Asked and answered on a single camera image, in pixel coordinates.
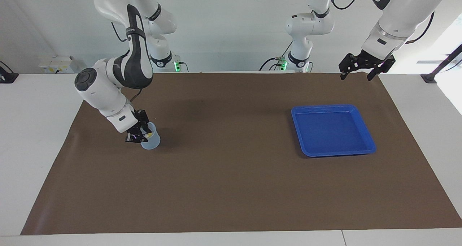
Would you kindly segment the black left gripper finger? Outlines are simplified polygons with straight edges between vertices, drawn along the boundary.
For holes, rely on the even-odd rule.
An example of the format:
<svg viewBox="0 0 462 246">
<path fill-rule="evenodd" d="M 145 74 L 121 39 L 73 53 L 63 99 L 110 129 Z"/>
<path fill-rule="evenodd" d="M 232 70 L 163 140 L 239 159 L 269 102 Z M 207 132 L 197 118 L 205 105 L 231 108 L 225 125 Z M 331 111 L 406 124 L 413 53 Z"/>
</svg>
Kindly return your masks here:
<svg viewBox="0 0 462 246">
<path fill-rule="evenodd" d="M 357 58 L 352 53 L 345 55 L 343 60 L 339 63 L 340 79 L 343 81 L 349 73 L 357 70 Z"/>
<path fill-rule="evenodd" d="M 373 80 L 375 76 L 381 74 L 381 73 L 387 73 L 391 67 L 395 63 L 395 58 L 394 56 L 389 56 L 383 63 L 380 65 L 374 65 L 373 69 L 368 73 L 367 79 L 368 81 Z"/>
</svg>

